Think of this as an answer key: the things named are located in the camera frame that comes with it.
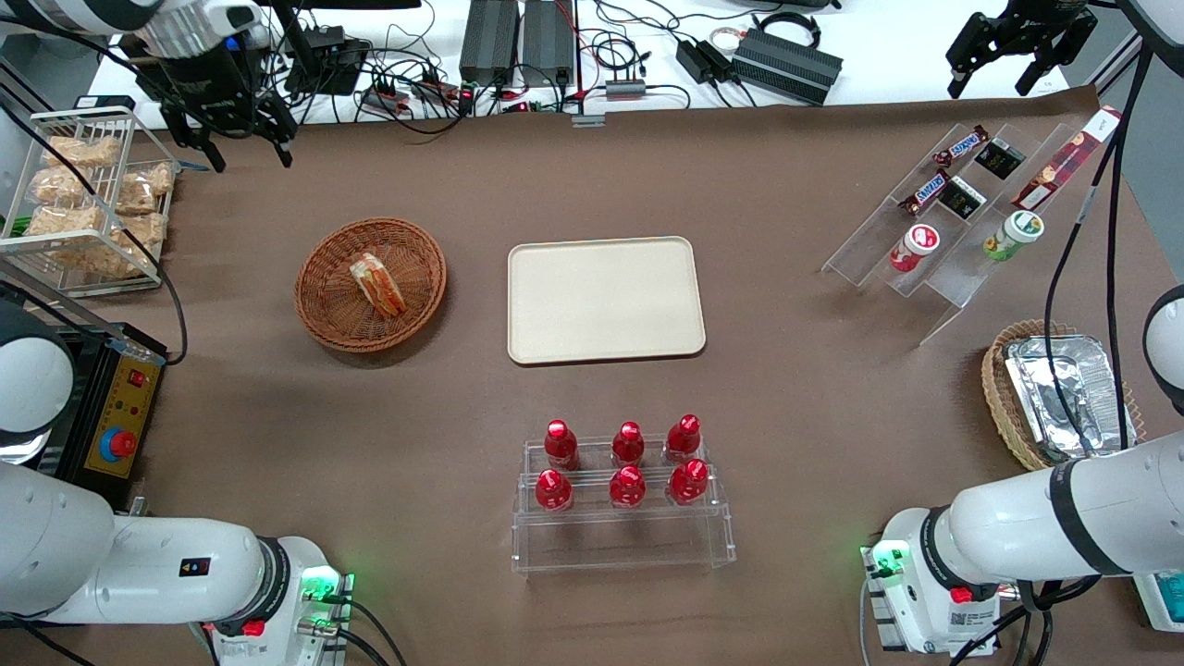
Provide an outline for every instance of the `red bottle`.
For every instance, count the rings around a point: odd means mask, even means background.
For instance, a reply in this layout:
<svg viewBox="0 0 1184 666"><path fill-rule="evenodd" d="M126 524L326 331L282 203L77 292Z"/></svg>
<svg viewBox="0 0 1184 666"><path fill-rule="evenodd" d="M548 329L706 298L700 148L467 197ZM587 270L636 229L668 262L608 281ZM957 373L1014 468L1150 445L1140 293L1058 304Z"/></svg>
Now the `red bottle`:
<svg viewBox="0 0 1184 666"><path fill-rule="evenodd" d="M642 470L626 465L609 481L609 498L617 508L633 508L645 499L645 478Z"/></svg>
<svg viewBox="0 0 1184 666"><path fill-rule="evenodd" d="M574 472L579 468L580 452L575 448L575 433L572 433L562 421L556 418L547 425L542 448L546 449L547 460L555 469Z"/></svg>
<svg viewBox="0 0 1184 666"><path fill-rule="evenodd" d="M678 423L670 428L667 435L665 447L662 448L662 457L671 463L687 462L695 456L699 443L702 440L699 435L699 417L688 414L678 420Z"/></svg>
<svg viewBox="0 0 1184 666"><path fill-rule="evenodd" d="M707 492L707 463L697 457L674 468L667 484L667 498L681 506L691 504Z"/></svg>
<svg viewBox="0 0 1184 666"><path fill-rule="evenodd" d="M572 482L554 469L543 469L534 485L534 499L547 511L567 511L575 504Z"/></svg>
<svg viewBox="0 0 1184 666"><path fill-rule="evenodd" d="M617 467L641 465L643 453L645 440L642 438L642 428L632 421L622 423L620 431L612 438L612 462Z"/></svg>

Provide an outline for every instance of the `round wicker basket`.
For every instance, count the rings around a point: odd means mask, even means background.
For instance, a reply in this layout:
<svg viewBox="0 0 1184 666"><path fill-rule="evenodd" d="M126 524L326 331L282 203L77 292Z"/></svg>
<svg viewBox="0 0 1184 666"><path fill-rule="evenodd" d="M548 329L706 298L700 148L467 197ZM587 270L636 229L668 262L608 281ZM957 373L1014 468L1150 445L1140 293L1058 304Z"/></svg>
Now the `round wicker basket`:
<svg viewBox="0 0 1184 666"><path fill-rule="evenodd" d="M382 316L349 273L361 252L379 258L399 286L407 312ZM372 217L342 226L313 249L296 278L296 314L322 345L378 352L414 335L444 300L444 254L423 229Z"/></svg>
<svg viewBox="0 0 1184 666"><path fill-rule="evenodd" d="M1053 335L1072 335L1077 332L1072 326L1055 321L1051 328ZM991 418L995 420L995 427L998 428L1008 449L1030 470L1044 469L1051 467L1053 463L1040 453L1040 448L1028 430L1028 420L1019 405L1019 398L1016 397L1016 392L1011 388L1011 378L1003 363L1003 347L1012 340L1043 334L1043 319L1012 324L999 333L983 357L983 392L986 395L987 406L991 408ZM1135 437L1140 441L1145 440L1147 433L1143 429L1143 416L1131 398L1131 388L1126 384L1122 384L1122 399L1126 401L1126 409L1131 412Z"/></svg>

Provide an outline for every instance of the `metal wire basket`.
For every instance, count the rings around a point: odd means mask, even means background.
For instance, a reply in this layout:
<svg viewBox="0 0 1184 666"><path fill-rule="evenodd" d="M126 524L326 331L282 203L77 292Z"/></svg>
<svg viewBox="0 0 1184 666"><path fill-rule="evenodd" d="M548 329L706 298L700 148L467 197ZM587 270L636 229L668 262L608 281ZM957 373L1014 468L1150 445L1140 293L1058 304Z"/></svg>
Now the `metal wire basket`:
<svg viewBox="0 0 1184 666"><path fill-rule="evenodd" d="M366 300L349 273L362 252L386 265L407 312L387 318ZM401 219L363 219L339 229L309 255L296 278L296 314L327 347L377 352L419 332L443 302L446 282L444 254L431 235Z"/></svg>
<svg viewBox="0 0 1184 666"><path fill-rule="evenodd" d="M180 172L180 162L135 114L122 107L33 114L30 120L37 133L46 140L63 136L89 143L107 141L114 145L115 154L103 164L76 164L84 169L88 181L95 187L94 196L85 194L66 201L34 203L26 197L26 192L34 174L46 164L41 146L33 142L25 159L8 217L0 228L0 252L46 284L72 297L160 286L160 276L152 263L120 232L123 225L116 219L115 210L120 205L126 174L166 165L175 177ZM129 161L137 130L142 130L150 143L144 142L142 149L137 146L137 155L144 159ZM160 258L172 200L172 188L153 200L153 212L161 216L159 233L155 238L141 239L155 258ZM18 220L36 214L43 205L62 211L91 210L98 222L88 229L37 236L21 233ZM108 267L108 270L96 270L96 267Z"/></svg>

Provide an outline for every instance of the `brown table surface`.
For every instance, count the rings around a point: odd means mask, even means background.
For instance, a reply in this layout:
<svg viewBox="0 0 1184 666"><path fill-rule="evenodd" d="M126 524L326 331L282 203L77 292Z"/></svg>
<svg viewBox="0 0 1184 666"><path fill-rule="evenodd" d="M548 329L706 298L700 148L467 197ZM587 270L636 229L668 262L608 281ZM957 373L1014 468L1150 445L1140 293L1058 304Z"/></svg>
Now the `brown table surface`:
<svg viewBox="0 0 1184 666"><path fill-rule="evenodd" d="M426 146L392 124L307 128L290 171L262 140L219 141L230 167L184 177L169 230L166 267L192 347L165 377L144 448L152 508L315 540L358 574L358 598L412 666L857 664L857 546L896 511L1023 472L995 433L979 360L999 329L1041 315L1088 175L1054 204L1048 238L925 347L940 310L860 295L818 268L954 122L1043 136L1096 108L1092 91L1074 90L612 115L592 130L540 114L462 122ZM1105 204L1056 310L1099 337ZM291 290L320 238L371 216L435 235L448 299L394 358L356 367L304 333ZM509 359L514 245L655 235L694 244L706 351L534 369ZM1175 281L1128 193L1119 262L1125 371L1158 436L1180 422L1139 340ZM91 302L175 348L162 290ZM703 420L732 500L735 564L529 583L510 571L522 440L556 416L593 435L626 418L657 430L688 411ZM1048 664L1180 664L1184 643L1139 626L1128 587L1106 582L1057 607ZM51 634L99 666L207 662L184 627ZM882 653L874 628L868 636L874 664L944 662ZM0 654L14 666L64 662L14 632L0 633ZM987 662L1010 659L1004 649Z"/></svg>

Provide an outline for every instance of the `clear acrylic bottle rack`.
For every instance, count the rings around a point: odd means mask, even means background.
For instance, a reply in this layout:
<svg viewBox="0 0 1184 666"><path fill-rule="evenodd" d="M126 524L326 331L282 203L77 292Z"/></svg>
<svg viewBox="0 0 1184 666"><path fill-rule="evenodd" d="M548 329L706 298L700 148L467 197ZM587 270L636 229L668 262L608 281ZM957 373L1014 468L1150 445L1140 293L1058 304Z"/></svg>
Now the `clear acrylic bottle rack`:
<svg viewBox="0 0 1184 666"><path fill-rule="evenodd" d="M667 500L664 492L675 467L662 460L664 434L645 434L644 438L639 468L646 491L639 506L624 510L610 502L609 481L617 472L612 437L581 438L580 468L564 472L572 482L574 505L559 513L545 511L534 498L539 474L549 467L542 440L525 443L510 526L515 572L528 576L673 564L714 569L736 561L731 508L707 444L696 453L708 463L707 492L693 504L678 506Z"/></svg>
<svg viewBox="0 0 1184 666"><path fill-rule="evenodd" d="M863 287L869 280L877 277L906 299L916 293L922 284L945 299L950 307L921 339L920 345L961 314L987 277L1006 263L987 257L983 251L983 243L998 230L1008 216L1019 210L1011 201L1024 185L1048 164L1056 151L1077 134L1077 130L1062 123L1043 142L1037 142L1014 126L1004 124L997 133L991 134L992 139L999 139L1025 155L1024 161L1006 179L1000 179L974 161L983 146L976 146L970 154L946 167L946 173L967 182L986 199L986 203L966 219L955 214L941 201L929 203L915 218L905 212L900 203L928 182L939 168L933 161L933 154L947 149L969 136L971 132L972 129L964 124L955 124L822 268L824 273L832 270L842 275L856 287ZM1055 197L1056 192L1035 212L1043 213ZM918 223L937 229L941 244L915 269L901 273L893 268L888 255L905 232Z"/></svg>

